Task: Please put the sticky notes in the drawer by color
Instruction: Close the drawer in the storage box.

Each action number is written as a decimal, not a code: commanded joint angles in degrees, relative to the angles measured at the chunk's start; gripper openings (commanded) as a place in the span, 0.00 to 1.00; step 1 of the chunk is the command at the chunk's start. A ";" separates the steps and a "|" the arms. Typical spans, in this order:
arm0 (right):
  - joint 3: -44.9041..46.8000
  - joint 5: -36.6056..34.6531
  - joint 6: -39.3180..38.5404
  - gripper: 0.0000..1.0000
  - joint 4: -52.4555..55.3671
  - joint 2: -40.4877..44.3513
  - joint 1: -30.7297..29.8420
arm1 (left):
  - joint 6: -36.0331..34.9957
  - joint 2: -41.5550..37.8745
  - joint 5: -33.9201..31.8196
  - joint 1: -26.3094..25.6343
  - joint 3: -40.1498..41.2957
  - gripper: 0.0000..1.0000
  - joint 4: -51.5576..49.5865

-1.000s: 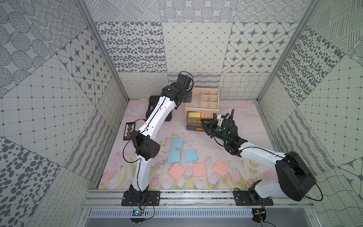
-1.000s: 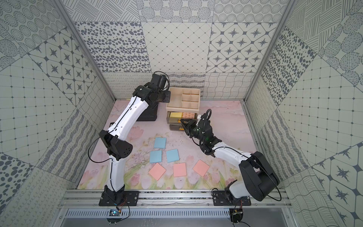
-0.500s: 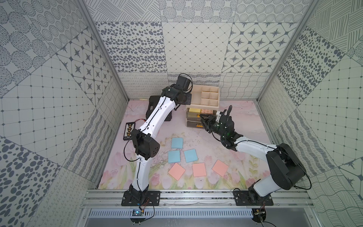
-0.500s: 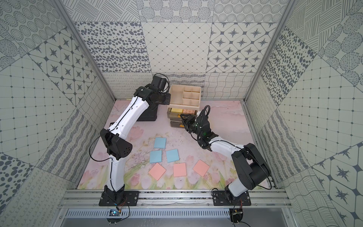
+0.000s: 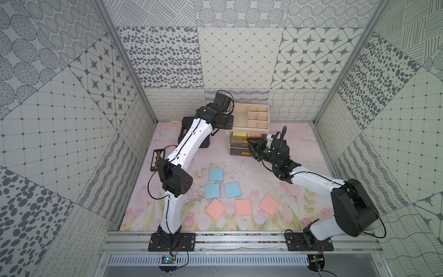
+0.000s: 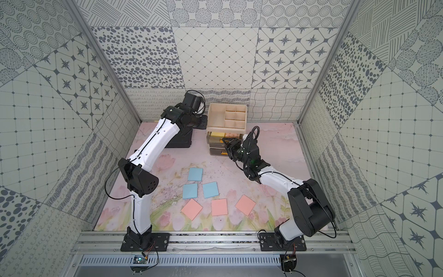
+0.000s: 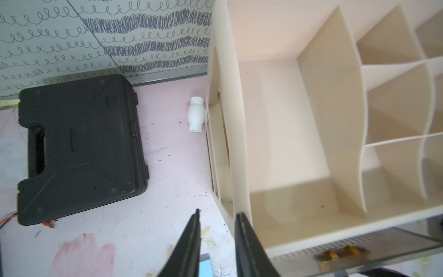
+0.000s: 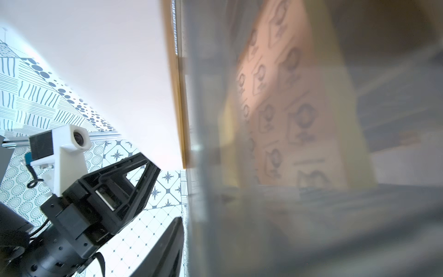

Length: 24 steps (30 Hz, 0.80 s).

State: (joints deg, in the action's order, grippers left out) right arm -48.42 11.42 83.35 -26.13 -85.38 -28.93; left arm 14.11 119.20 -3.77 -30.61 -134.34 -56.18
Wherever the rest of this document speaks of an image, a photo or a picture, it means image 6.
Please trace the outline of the yellow sticky note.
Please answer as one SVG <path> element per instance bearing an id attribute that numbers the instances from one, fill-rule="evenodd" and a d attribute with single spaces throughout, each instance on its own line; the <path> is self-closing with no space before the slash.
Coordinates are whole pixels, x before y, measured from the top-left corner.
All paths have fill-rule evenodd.
<path id="1" fill-rule="evenodd" d="M 211 136 L 212 137 L 226 137 L 226 134 L 222 133 L 222 132 L 212 132 Z"/>

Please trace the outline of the grey transparent drawer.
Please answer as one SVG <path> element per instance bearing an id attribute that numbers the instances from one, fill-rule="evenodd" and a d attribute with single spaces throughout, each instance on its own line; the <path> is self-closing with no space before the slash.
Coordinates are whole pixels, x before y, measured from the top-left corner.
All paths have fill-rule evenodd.
<path id="1" fill-rule="evenodd" d="M 243 134 L 240 133 L 222 133 L 222 132 L 208 132 L 207 143 L 222 143 L 223 139 L 240 139 L 243 138 Z"/>

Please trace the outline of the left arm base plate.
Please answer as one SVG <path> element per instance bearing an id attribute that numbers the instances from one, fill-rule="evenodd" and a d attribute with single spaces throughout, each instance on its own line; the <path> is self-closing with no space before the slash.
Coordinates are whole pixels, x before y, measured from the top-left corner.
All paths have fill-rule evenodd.
<path id="1" fill-rule="evenodd" d="M 120 248 L 121 252 L 146 252 L 151 247 L 155 252 L 166 252 L 170 233 L 149 233 L 138 235 L 132 231 L 125 234 Z"/>

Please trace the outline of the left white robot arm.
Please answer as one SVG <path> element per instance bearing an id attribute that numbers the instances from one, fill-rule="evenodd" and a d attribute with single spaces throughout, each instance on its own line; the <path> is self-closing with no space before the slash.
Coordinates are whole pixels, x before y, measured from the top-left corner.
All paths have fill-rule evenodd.
<path id="1" fill-rule="evenodd" d="M 149 247 L 152 233 L 152 193 L 159 184 L 151 170 L 167 144 L 179 133 L 187 135 L 193 129 L 206 129 L 208 117 L 197 115 L 190 108 L 169 106 L 142 146 L 128 159 L 122 158 L 118 167 L 133 198 L 133 219 L 125 240 L 132 240 L 141 249 Z"/>

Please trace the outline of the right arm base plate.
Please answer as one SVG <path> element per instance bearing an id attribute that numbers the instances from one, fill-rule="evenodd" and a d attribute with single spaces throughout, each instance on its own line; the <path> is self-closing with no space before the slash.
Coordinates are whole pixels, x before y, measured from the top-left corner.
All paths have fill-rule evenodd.
<path id="1" fill-rule="evenodd" d="M 306 243 L 303 236 L 295 237 L 292 240 L 285 240 L 280 234 L 260 230 L 257 239 L 262 252 L 272 251 L 306 251 Z"/>

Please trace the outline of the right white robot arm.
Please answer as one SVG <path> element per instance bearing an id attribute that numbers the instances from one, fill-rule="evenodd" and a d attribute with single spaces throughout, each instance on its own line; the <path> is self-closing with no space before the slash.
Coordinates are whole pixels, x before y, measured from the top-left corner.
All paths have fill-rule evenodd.
<path id="1" fill-rule="evenodd" d="M 235 163 L 242 163 L 241 170 L 248 180 L 288 197 L 293 218 L 275 228 L 275 237 L 280 244 L 287 244 L 303 235 L 311 237 L 334 223 L 335 212 L 316 180 L 302 181 L 277 171 L 261 158 L 256 139 L 224 138 L 222 142 L 228 157 Z"/>

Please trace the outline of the beige desk organizer cabinet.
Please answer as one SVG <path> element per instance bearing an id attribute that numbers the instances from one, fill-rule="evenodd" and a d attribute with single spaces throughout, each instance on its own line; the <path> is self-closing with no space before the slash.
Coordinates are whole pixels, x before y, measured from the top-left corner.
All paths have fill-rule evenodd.
<path id="1" fill-rule="evenodd" d="M 211 103 L 208 111 L 208 132 L 246 133 L 247 105 Z"/>

